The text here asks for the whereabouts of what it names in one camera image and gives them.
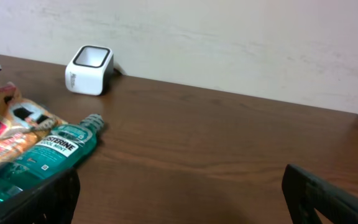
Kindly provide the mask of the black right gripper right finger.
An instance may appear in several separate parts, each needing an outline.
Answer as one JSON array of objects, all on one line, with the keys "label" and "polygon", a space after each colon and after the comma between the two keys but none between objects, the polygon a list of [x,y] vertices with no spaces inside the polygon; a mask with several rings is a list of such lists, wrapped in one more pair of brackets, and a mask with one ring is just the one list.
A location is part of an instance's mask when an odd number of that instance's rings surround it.
[{"label": "black right gripper right finger", "polygon": [[287,164],[282,192],[293,223],[358,223],[358,198],[318,176]]}]

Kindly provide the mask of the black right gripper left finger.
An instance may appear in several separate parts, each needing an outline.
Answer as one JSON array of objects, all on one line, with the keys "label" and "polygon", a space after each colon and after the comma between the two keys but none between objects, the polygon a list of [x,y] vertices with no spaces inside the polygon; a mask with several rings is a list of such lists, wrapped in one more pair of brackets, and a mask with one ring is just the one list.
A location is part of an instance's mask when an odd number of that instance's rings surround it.
[{"label": "black right gripper left finger", "polygon": [[78,173],[67,169],[0,202],[0,224],[70,224],[79,194]]}]

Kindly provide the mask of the teal mouthwash bottle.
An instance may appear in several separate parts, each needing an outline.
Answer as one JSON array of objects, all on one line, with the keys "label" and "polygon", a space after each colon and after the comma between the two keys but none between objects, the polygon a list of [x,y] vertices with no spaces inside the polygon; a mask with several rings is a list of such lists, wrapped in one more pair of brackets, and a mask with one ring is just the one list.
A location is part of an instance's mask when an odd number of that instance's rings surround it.
[{"label": "teal mouthwash bottle", "polygon": [[0,164],[0,202],[69,168],[78,167],[96,149],[104,120],[91,114],[78,124],[61,124],[25,153]]}]

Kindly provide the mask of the yellow snack bag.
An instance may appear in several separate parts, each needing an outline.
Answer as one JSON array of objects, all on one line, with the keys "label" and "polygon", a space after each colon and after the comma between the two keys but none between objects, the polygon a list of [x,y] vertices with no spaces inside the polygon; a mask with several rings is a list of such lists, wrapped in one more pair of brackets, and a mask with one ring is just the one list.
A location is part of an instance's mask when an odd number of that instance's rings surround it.
[{"label": "yellow snack bag", "polygon": [[0,163],[9,162],[66,121],[24,98],[12,82],[0,87]]}]

